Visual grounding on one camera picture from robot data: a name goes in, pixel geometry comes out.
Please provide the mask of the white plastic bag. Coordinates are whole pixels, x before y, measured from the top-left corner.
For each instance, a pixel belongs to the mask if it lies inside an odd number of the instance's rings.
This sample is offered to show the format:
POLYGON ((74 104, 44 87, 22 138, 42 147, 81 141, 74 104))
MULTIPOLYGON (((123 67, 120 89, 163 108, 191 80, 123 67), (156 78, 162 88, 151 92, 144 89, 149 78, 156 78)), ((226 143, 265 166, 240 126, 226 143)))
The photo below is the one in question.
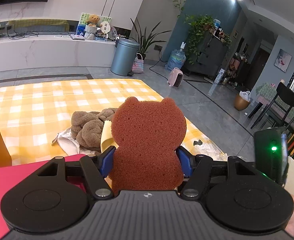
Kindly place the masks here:
POLYGON ((193 155, 206 155, 211 157, 214 161, 227 161, 228 155, 223 153, 218 146, 202 140, 194 140, 193 148, 191 149, 193 155))

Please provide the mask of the yellow cleaning cloth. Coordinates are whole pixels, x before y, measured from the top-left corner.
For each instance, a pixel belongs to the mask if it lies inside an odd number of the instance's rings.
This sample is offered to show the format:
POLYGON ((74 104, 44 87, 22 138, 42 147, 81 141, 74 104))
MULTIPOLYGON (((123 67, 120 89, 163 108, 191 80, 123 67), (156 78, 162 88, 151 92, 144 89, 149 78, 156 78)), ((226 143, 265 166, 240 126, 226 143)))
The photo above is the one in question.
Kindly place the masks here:
POLYGON ((101 142, 100 142, 100 148, 101 152, 104 152, 109 148, 109 146, 115 146, 118 147, 117 143, 114 141, 112 132, 111 132, 111 125, 112 122, 109 120, 106 120, 104 122, 102 134, 101 134, 101 142))

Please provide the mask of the brown plush scrunchie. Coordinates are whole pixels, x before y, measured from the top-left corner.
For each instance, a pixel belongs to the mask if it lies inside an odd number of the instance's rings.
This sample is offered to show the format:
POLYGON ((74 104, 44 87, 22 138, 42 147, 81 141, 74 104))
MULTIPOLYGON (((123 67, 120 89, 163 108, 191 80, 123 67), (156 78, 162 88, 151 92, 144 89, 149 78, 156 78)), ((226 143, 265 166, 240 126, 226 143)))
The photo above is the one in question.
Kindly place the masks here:
POLYGON ((101 112, 76 111, 71 116, 71 136, 88 150, 101 150, 101 137, 105 121, 112 121, 117 108, 105 108, 101 112))

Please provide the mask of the beige round pad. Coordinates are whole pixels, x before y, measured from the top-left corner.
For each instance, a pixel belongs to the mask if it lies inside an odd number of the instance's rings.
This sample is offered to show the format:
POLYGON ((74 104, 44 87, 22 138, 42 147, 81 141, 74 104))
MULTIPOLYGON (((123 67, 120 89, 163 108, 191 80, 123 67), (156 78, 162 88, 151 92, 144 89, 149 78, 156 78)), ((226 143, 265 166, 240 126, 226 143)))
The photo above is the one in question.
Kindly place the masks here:
POLYGON ((52 146, 58 145, 68 156, 76 154, 101 155, 99 151, 89 150, 81 146, 75 138, 71 136, 71 128, 59 132, 51 142, 52 146))

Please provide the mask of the brown bear sponge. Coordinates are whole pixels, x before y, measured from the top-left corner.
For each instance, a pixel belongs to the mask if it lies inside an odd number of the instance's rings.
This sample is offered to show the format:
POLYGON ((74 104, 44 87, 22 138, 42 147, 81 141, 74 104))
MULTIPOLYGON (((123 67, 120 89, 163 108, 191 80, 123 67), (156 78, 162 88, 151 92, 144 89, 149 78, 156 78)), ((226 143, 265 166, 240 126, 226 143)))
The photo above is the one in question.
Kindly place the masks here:
POLYGON ((175 150, 186 131, 184 114, 172 98, 127 98, 116 110, 111 124, 118 145, 109 173, 113 192, 167 191, 181 185, 184 175, 175 150))

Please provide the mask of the gold waste basket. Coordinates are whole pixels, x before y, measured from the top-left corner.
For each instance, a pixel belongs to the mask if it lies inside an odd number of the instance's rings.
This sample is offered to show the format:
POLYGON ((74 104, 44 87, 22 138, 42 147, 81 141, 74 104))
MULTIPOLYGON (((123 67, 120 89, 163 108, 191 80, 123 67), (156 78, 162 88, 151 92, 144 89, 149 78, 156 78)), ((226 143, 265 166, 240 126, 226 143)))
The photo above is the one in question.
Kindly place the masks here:
POLYGON ((250 91, 240 91, 234 100, 234 108, 238 111, 243 111, 250 104, 251 93, 250 91))

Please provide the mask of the yellow checkered tablecloth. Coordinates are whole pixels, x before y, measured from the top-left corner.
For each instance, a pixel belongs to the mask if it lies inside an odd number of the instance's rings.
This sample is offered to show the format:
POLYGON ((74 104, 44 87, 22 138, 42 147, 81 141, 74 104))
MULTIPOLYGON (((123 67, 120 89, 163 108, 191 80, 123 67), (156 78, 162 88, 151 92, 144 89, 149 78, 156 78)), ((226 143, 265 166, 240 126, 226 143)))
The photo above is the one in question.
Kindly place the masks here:
POLYGON ((75 111, 119 107, 126 98, 161 101, 136 79, 93 79, 35 83, 0 88, 0 132, 13 165, 66 156, 52 140, 71 126, 75 111))

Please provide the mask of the blue metal trash can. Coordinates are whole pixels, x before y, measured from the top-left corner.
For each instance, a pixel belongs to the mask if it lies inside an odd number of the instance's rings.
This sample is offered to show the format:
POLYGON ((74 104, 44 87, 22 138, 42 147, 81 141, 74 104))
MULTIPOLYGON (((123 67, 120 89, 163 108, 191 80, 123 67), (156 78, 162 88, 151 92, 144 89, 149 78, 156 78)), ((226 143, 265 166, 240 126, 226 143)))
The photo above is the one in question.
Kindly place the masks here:
POLYGON ((116 50, 110 71, 119 76, 128 76, 139 49, 139 43, 120 38, 115 44, 116 50))

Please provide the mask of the dark cabinet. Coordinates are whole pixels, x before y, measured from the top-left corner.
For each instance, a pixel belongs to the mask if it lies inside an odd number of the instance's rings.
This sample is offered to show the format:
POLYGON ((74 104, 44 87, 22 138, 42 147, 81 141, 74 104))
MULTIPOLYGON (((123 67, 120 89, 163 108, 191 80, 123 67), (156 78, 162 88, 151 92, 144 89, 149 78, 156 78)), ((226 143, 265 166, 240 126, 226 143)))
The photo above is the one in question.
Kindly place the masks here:
POLYGON ((197 49, 199 55, 193 55, 193 63, 186 60, 182 68, 183 73, 187 76, 196 74, 213 78, 221 67, 228 47, 207 31, 197 49))

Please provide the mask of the pastel woven basket bag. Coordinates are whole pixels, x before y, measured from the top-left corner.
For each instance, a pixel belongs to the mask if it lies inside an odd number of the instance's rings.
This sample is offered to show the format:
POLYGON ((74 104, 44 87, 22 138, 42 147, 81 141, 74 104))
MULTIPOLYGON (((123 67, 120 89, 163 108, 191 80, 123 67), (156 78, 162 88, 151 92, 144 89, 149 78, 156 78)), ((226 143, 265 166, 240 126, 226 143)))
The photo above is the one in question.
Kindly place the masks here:
POLYGON ((144 60, 140 53, 136 54, 136 57, 134 59, 134 63, 132 66, 132 72, 134 74, 140 74, 144 72, 144 60))

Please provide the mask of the snake plant in pot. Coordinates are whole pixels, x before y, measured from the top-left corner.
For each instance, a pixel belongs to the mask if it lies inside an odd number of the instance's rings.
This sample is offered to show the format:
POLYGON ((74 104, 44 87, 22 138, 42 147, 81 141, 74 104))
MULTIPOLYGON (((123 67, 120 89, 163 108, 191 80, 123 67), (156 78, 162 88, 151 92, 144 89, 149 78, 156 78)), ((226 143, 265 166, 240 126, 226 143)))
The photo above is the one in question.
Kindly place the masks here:
POLYGON ((130 35, 129 39, 139 44, 138 53, 142 55, 144 60, 150 46, 156 43, 165 43, 165 40, 158 40, 158 36, 166 33, 170 33, 170 30, 156 32, 157 27, 161 24, 158 22, 148 33, 147 28, 144 29, 140 26, 139 20, 131 19, 133 24, 133 34, 130 35))

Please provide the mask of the green illustrated poster board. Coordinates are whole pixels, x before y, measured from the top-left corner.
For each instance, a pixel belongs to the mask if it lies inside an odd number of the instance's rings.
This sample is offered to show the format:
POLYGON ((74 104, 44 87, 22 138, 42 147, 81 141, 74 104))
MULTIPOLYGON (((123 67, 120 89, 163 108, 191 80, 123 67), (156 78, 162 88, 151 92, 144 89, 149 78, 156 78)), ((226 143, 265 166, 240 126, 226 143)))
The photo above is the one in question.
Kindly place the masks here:
POLYGON ((76 34, 85 39, 108 39, 111 29, 111 18, 83 12, 80 16, 76 34))

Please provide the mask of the white marble tv console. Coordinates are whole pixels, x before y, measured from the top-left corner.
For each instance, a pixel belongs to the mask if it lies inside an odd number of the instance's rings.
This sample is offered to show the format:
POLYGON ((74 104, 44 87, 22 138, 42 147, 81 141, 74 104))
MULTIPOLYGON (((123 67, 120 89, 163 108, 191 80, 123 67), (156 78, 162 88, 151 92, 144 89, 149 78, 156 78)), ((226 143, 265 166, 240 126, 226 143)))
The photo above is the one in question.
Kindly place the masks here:
POLYGON ((114 42, 73 40, 70 36, 40 35, 0 39, 0 72, 46 67, 110 67, 114 42))

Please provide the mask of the trailing pothos plant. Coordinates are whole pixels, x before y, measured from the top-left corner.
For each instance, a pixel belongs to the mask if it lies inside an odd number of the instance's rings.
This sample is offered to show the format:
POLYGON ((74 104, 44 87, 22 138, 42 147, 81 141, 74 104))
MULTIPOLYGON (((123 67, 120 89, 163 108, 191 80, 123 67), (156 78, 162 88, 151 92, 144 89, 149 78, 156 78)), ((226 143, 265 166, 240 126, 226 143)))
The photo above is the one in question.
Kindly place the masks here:
POLYGON ((209 29, 214 27, 214 19, 210 15, 187 15, 185 23, 188 24, 186 41, 186 57, 189 64, 194 64, 200 55, 199 45, 209 29))

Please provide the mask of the teddy bear figurine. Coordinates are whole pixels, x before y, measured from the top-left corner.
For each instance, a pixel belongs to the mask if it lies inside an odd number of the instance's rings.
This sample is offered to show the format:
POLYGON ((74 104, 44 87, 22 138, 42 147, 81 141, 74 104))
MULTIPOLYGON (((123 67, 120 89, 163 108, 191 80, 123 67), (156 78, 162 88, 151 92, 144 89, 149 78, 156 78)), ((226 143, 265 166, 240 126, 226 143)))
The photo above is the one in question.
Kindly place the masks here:
POLYGON ((91 14, 88 16, 88 19, 86 20, 86 25, 89 25, 90 27, 100 27, 99 24, 100 17, 96 14, 91 14))

